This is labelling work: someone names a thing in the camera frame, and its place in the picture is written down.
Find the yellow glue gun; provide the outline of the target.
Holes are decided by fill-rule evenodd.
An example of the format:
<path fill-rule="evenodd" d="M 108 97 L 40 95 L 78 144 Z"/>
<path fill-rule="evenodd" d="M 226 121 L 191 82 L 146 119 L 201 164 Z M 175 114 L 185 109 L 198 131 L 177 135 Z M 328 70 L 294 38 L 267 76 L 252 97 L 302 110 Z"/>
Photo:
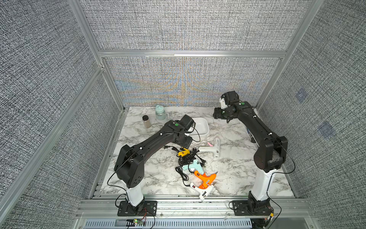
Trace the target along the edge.
<path fill-rule="evenodd" d="M 190 154 L 190 150 L 188 150 L 186 148 L 180 148 L 177 156 L 178 157 L 184 157 L 184 156 L 186 156 L 188 154 Z"/>

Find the mint green glue gun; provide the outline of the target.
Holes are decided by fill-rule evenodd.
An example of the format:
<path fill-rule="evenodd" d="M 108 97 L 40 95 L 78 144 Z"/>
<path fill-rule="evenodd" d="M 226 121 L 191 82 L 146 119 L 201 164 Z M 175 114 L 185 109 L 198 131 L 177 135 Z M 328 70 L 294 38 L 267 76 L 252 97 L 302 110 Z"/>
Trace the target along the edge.
<path fill-rule="evenodd" d="M 203 175 L 205 173 L 202 166 L 201 166 L 201 163 L 197 159 L 194 159 L 193 162 L 190 163 L 190 164 L 183 165 L 182 169 L 183 170 L 190 170 L 190 172 L 197 171 L 201 175 Z"/>

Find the orange glue gun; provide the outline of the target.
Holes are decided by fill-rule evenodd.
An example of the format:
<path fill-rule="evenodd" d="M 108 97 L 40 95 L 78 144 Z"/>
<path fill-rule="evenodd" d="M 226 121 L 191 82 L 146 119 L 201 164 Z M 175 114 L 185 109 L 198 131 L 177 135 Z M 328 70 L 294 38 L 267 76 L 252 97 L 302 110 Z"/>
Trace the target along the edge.
<path fill-rule="evenodd" d="M 194 175 L 202 181 L 202 184 L 199 186 L 200 189 L 206 189 L 208 186 L 212 185 L 214 180 L 216 179 L 216 174 L 213 173 L 211 175 L 200 174 L 197 170 L 194 172 Z"/>

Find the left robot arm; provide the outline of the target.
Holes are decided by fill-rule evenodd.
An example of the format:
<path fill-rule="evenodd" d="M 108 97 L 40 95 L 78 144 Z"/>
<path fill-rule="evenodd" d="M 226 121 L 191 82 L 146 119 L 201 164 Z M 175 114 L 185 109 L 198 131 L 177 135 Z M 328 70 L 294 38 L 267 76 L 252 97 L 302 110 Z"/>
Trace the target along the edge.
<path fill-rule="evenodd" d="M 158 150 L 169 143 L 188 148 L 193 139 L 188 136 L 194 120 L 184 115 L 181 120 L 170 120 L 145 141 L 132 147 L 125 145 L 121 148 L 114 166 L 114 173 L 124 183 L 127 201 L 131 207 L 140 210 L 144 202 L 140 183 L 144 178 L 145 163 Z"/>

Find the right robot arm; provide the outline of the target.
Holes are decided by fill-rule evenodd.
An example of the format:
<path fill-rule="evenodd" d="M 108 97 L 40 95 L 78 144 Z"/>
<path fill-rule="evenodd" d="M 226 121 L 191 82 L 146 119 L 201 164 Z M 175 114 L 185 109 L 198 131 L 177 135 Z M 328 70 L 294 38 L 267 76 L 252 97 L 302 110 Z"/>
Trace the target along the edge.
<path fill-rule="evenodd" d="M 253 136 L 258 148 L 254 154 L 257 173 L 248 194 L 247 209 L 251 214 L 270 209 L 269 189 L 274 177 L 286 161 L 288 140 L 270 130 L 247 102 L 220 99 L 220 108 L 214 110 L 215 119 L 241 121 Z"/>

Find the white storage box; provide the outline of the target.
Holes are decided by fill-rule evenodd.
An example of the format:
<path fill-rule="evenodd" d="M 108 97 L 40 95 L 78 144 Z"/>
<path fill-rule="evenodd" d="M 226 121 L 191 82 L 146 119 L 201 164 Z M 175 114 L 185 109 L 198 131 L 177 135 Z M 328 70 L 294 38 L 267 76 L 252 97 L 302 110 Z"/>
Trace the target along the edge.
<path fill-rule="evenodd" d="M 195 130 L 191 127 L 188 131 L 188 135 L 200 136 L 201 138 L 206 137 L 209 134 L 209 125 L 207 120 L 203 117 L 194 117 L 193 121 L 195 122 Z"/>

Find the large white pink glue gun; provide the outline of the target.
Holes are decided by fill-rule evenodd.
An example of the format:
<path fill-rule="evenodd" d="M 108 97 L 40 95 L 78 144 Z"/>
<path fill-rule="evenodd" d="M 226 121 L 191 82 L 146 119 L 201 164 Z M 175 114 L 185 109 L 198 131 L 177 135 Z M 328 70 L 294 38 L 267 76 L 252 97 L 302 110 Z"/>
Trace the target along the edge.
<path fill-rule="evenodd" d="M 199 147 L 198 150 L 204 153 L 212 153 L 214 157 L 220 157 L 221 143 L 219 138 L 215 138 L 213 146 Z"/>

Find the mint green lidded jar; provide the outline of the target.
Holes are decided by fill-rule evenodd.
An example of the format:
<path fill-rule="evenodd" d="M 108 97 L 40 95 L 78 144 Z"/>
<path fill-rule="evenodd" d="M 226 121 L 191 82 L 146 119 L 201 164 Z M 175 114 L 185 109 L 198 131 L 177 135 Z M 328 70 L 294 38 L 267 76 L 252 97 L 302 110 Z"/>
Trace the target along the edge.
<path fill-rule="evenodd" d="M 166 119 L 166 111 L 165 111 L 165 108 L 161 105 L 156 105 L 155 107 L 155 116 L 156 116 L 156 119 L 159 120 L 159 121 L 163 121 Z"/>

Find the brown spice jar black lid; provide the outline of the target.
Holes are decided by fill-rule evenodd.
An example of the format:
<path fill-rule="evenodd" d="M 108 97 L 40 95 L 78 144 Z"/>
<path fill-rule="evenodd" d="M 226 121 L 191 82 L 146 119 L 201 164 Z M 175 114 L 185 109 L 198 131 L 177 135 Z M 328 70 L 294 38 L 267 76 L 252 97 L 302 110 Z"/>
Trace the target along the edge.
<path fill-rule="evenodd" d="M 144 115 L 142 117 L 142 120 L 143 120 L 143 124 L 144 124 L 145 128 L 150 128 L 152 126 L 148 115 Z"/>

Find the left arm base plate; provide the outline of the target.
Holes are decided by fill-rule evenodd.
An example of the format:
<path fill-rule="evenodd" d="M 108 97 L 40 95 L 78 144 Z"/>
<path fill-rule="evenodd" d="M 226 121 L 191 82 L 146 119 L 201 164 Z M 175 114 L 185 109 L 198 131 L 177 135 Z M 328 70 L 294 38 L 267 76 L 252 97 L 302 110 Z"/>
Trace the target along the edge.
<path fill-rule="evenodd" d="M 157 201 L 143 200 L 139 205 L 133 206 L 128 201 L 124 200 L 120 202 L 118 207 L 117 216 L 156 216 L 157 212 Z"/>

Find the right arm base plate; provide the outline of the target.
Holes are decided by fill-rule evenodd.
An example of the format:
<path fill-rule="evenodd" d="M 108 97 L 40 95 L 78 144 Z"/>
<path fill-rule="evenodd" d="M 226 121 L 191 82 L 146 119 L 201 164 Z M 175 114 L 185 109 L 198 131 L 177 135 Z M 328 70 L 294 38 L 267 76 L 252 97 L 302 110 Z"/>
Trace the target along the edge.
<path fill-rule="evenodd" d="M 273 212 L 269 200 L 235 200 L 232 208 L 236 216 L 266 216 L 269 217 Z"/>

